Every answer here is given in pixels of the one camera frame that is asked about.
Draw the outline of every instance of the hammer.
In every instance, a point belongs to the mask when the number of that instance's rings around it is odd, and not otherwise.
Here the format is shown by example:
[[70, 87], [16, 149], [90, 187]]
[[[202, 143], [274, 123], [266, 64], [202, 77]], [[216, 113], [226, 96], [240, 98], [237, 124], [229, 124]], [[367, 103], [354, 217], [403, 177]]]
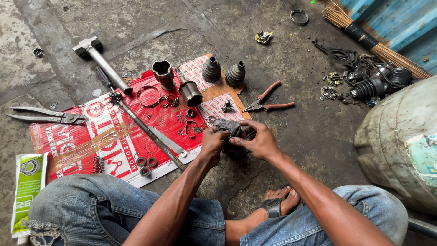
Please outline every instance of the hammer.
[[108, 61], [103, 58], [100, 52], [98, 52], [98, 49], [102, 49], [102, 47], [103, 45], [100, 40], [94, 36], [90, 39], [84, 39], [80, 41], [79, 44], [73, 48], [73, 50], [79, 57], [82, 58], [89, 54], [125, 95], [132, 94], [133, 88], [130, 87], [125, 80], [123, 80], [123, 78], [112, 68]]

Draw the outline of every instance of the large pliers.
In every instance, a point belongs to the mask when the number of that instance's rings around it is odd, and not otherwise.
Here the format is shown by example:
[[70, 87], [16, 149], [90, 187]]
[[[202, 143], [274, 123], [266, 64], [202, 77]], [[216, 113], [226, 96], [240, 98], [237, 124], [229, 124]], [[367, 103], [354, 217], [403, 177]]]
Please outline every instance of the large pliers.
[[9, 109], [13, 109], [14, 111], [30, 111], [37, 112], [45, 115], [49, 115], [48, 117], [43, 116], [19, 116], [13, 114], [6, 114], [7, 116], [19, 119], [22, 121], [34, 122], [34, 123], [61, 123], [61, 124], [82, 124], [85, 122], [85, 116], [81, 114], [71, 114], [71, 113], [63, 113], [52, 111], [48, 109], [35, 108], [35, 107], [10, 107]]
[[269, 111], [270, 109], [281, 109], [281, 108], [287, 108], [289, 106], [293, 106], [295, 102], [290, 102], [287, 104], [266, 104], [266, 105], [260, 105], [261, 100], [263, 100], [271, 90], [278, 84], [280, 84], [281, 81], [277, 81], [274, 84], [272, 84], [262, 95], [258, 95], [258, 99], [250, 104], [249, 107], [243, 110], [243, 112], [247, 112], [250, 110], [257, 110], [257, 109], [264, 109], [265, 111]]

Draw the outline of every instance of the dirty floor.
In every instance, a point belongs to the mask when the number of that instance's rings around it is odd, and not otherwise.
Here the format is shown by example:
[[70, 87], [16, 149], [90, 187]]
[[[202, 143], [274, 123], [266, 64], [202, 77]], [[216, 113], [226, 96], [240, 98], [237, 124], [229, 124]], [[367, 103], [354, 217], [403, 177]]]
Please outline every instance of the dirty floor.
[[[244, 105], [282, 80], [269, 102], [295, 101], [295, 107], [254, 112], [252, 118], [272, 126], [281, 148], [328, 187], [369, 184], [358, 165], [353, 138], [370, 108], [363, 102], [319, 100], [322, 77], [345, 68], [330, 64], [311, 40], [317, 37], [327, 46], [364, 50], [322, 18], [324, 7], [309, 0], [1, 1], [0, 244], [16, 243], [9, 234], [15, 155], [34, 152], [28, 124], [4, 113], [18, 104], [62, 111], [107, 92], [95, 73], [95, 62], [72, 51], [92, 36], [102, 41], [103, 56], [112, 66], [133, 78], [162, 59], [178, 65], [211, 53], [224, 71], [243, 60]], [[290, 21], [293, 9], [308, 13], [307, 25]], [[273, 32], [269, 44], [254, 40], [259, 31]], [[45, 51], [43, 58], [32, 55], [36, 47]], [[179, 175], [174, 171], [143, 189], [162, 193]], [[275, 169], [251, 155], [242, 160], [222, 155], [197, 197], [219, 200], [225, 217], [236, 220], [252, 212], [267, 190], [284, 183]], [[408, 240], [408, 245], [415, 241]]]

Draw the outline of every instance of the blue wall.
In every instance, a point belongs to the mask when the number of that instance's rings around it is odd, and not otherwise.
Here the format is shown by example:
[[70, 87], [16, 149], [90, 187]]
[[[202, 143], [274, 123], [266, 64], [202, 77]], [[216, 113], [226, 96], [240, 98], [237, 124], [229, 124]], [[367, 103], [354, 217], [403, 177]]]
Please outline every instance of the blue wall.
[[[378, 41], [437, 74], [437, 0], [339, 0]], [[430, 58], [423, 62], [424, 56]]]

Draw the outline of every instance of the black sandal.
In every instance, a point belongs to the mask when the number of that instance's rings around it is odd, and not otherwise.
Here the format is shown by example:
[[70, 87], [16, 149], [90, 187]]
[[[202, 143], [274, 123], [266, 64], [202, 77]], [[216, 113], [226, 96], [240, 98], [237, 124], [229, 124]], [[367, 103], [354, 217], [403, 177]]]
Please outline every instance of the black sandal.
[[[293, 188], [290, 184], [286, 184], [286, 185], [282, 186], [281, 189], [285, 188], [286, 186], [290, 186], [291, 188]], [[269, 218], [280, 217], [281, 216], [281, 202], [283, 200], [285, 200], [287, 197], [288, 197], [288, 194], [284, 198], [267, 199], [263, 203], [261, 203], [261, 205], [259, 207], [257, 207], [256, 209], [258, 209], [260, 207], [265, 209]], [[303, 200], [301, 198], [299, 198], [298, 204], [296, 206], [294, 206], [290, 210], [290, 212], [287, 214], [291, 214], [292, 212], [296, 211], [297, 209], [300, 209], [301, 207], [303, 207], [304, 205], [305, 204], [303, 203]]]

